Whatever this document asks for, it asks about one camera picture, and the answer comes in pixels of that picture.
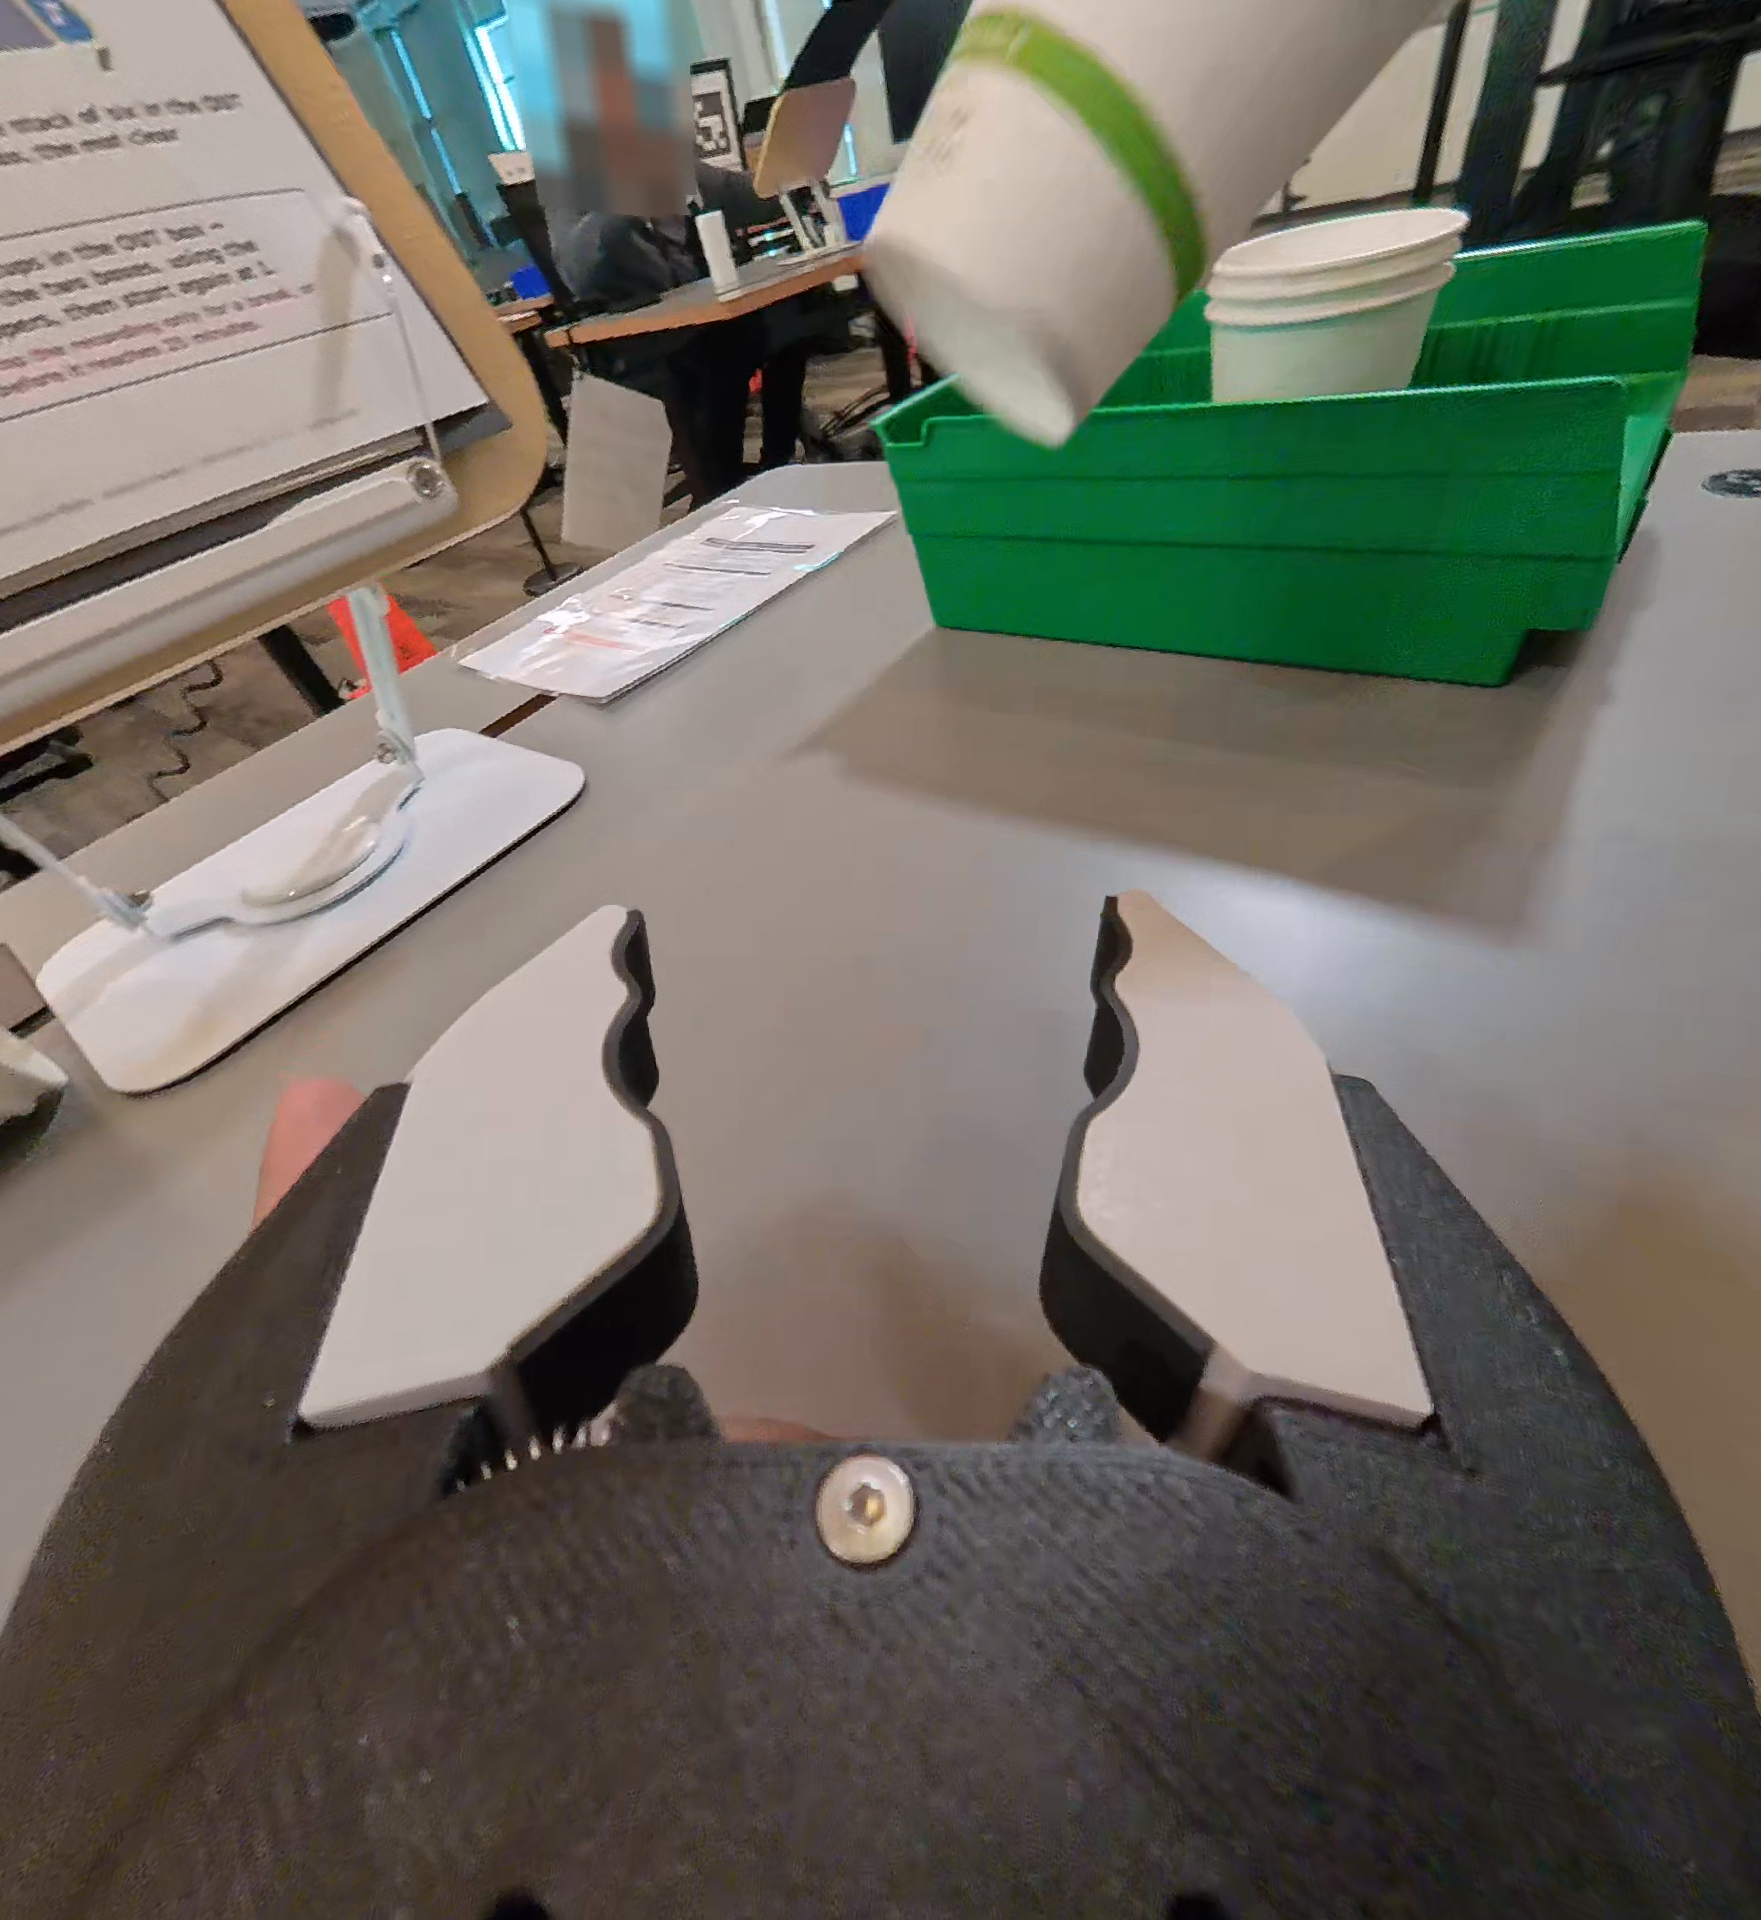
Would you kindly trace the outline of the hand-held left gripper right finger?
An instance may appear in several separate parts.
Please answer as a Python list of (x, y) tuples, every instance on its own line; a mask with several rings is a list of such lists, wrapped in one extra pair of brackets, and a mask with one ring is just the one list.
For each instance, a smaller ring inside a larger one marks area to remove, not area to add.
[(1423, 1438), (1434, 1390), (1299, 1016), (1151, 893), (1104, 900), (1092, 1012), (1041, 1257), (1067, 1359), (1193, 1458), (1264, 1407)]

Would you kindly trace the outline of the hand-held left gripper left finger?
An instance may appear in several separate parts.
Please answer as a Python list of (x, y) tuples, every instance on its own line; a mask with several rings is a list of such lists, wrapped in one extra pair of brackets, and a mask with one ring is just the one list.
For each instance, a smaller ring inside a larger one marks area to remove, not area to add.
[(412, 1067), (300, 1426), (468, 1407), (507, 1464), (669, 1357), (699, 1277), (650, 1018), (643, 913), (603, 906)]

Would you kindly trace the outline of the green plastic bin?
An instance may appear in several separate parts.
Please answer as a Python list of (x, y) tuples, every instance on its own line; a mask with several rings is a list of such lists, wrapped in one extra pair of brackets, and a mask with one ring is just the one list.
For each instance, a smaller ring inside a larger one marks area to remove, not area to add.
[(952, 634), (1507, 685), (1644, 510), (1708, 229), (1468, 249), (1410, 392), (1212, 405), (1204, 296), (1047, 450), (953, 378), (877, 423)]

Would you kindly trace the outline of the wooden top desk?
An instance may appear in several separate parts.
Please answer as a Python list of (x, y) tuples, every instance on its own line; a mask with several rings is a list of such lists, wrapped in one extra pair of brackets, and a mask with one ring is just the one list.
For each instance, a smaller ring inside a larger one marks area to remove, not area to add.
[(867, 417), (848, 413), (817, 423), (800, 401), (800, 374), (776, 378), (776, 392), (787, 396), (776, 405), (776, 417), (791, 426), (791, 442), (761, 438), (754, 458), (738, 450), (730, 417), (720, 417), (720, 434), (707, 434), (707, 417), (699, 413), (703, 386), (686, 386), (686, 378), (747, 366), (744, 396), (765, 405), (765, 363), (800, 366), (829, 348), (842, 348), (851, 312), (870, 312), (858, 270), (863, 249), (841, 246), (791, 261), (754, 261), (738, 273), (738, 291), (730, 292), (718, 292), (707, 282), (686, 282), (630, 312), (552, 304), (547, 352), (573, 371), (563, 426), (557, 426), (563, 458), (577, 458), (588, 378), (661, 405), (666, 472), (684, 479), (692, 500), (707, 500), (744, 476), (786, 463), (858, 458), (863, 438), (851, 431)]

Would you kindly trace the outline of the person's left hand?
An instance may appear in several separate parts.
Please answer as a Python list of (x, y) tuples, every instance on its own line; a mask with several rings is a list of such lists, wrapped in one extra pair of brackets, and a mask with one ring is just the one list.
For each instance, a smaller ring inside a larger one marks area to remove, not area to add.
[(305, 1178), (305, 1167), (356, 1118), (360, 1103), (366, 1093), (344, 1079), (283, 1085), (267, 1123), (249, 1229), (260, 1229), (279, 1208), (279, 1198)]

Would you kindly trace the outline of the wooden document stand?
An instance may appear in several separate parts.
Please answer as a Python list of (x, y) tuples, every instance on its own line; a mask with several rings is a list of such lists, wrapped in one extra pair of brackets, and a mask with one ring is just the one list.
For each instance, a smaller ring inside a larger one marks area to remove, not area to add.
[(500, 315), (366, 118), (305, 5), (222, 5), (347, 189), (382, 286), (393, 273), (485, 386), (462, 423), (305, 472), (198, 525), (0, 594), (0, 751), (79, 724), (331, 598), (369, 667), (375, 750), (344, 778), (181, 876), (110, 893), (0, 817), (0, 838), (89, 900), (39, 989), (110, 1093), (173, 1088), (429, 913), (584, 792), (569, 762), (476, 731), (416, 731), (382, 583), (507, 519), (547, 413)]
[(751, 185), (787, 198), (829, 185), (858, 118), (858, 65), (877, 42), (889, 155), (905, 157), (931, 84), (958, 42), (969, 0), (835, 0), (816, 5), (779, 91), (771, 93)]

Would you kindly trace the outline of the laminated paper sheet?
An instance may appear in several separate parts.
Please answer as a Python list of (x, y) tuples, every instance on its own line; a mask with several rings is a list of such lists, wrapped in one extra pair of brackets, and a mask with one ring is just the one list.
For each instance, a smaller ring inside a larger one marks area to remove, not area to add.
[(609, 704), (896, 519), (896, 510), (822, 513), (738, 500), (608, 583), (527, 615), (512, 634), (462, 656), (462, 667), (557, 702)]

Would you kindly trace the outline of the white leaning panel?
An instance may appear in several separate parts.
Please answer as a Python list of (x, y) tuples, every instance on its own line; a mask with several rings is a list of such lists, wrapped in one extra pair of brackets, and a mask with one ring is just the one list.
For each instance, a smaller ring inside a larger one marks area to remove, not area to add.
[(661, 525), (669, 476), (669, 413), (661, 401), (577, 374), (559, 485), (559, 539), (616, 557)]

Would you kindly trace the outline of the printed instruction sheet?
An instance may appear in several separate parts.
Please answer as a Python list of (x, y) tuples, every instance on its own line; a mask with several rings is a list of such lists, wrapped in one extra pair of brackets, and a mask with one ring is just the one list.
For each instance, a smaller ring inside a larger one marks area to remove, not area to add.
[(0, 0), (0, 594), (485, 405), (222, 5)]

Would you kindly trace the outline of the black office chair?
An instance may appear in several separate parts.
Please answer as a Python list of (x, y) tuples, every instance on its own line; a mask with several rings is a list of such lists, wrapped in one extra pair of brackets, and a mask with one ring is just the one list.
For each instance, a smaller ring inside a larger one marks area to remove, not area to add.
[(1761, 54), (1761, 0), (1492, 5), (1457, 208), (1463, 246), (1701, 224), (1698, 356), (1761, 363), (1761, 192), (1718, 192), (1730, 102)]

